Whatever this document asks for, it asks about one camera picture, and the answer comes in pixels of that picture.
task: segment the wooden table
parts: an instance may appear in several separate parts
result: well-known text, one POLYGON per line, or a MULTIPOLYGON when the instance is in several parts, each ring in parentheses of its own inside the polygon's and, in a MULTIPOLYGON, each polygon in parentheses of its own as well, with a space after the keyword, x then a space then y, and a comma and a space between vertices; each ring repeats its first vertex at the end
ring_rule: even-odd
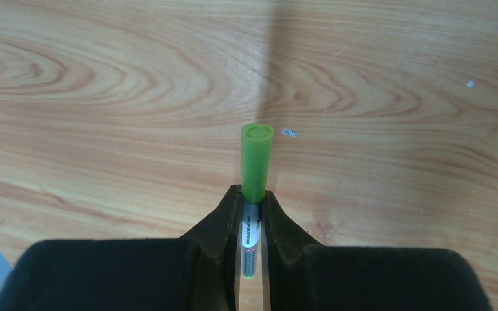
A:
POLYGON ((0 250, 182 234, 251 122, 315 238, 454 249, 498 310, 498 0, 0 0, 0 250))

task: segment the wooden surface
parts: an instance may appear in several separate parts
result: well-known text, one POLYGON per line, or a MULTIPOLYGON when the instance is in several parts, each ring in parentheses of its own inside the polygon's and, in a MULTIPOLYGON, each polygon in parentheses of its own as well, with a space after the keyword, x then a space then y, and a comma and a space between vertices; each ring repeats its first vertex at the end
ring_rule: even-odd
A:
POLYGON ((184 233, 251 122, 319 241, 454 249, 498 310, 498 1, 0 1, 0 250, 184 233))

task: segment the green marker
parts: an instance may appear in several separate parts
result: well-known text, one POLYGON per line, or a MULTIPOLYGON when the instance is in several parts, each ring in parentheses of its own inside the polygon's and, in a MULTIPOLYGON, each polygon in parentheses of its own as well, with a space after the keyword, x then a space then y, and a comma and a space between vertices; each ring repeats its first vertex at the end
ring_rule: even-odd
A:
POLYGON ((241 128, 241 245, 244 253, 242 271, 249 279, 256 271, 261 202, 266 192, 273 140, 274 128, 269 125, 249 124, 241 128))

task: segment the small sticker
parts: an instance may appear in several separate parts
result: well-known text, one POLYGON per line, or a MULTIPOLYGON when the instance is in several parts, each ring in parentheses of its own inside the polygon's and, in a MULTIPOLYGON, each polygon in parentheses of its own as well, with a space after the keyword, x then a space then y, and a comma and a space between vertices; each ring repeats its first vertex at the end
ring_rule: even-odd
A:
POLYGON ((283 129, 283 131, 281 131, 281 134, 283 134, 285 136, 290 136, 290 137, 298 137, 299 136, 299 133, 297 133, 296 130, 292 130, 290 128, 283 129))

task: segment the marker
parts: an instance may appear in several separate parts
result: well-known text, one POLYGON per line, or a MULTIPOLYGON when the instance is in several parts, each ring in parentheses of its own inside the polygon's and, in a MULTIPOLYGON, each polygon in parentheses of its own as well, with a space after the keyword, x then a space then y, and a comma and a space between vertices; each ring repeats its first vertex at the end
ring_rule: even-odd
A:
POLYGON ((274 128, 269 125, 249 124, 241 128, 242 271, 248 279, 257 270, 261 202, 266 193, 273 139, 274 128))

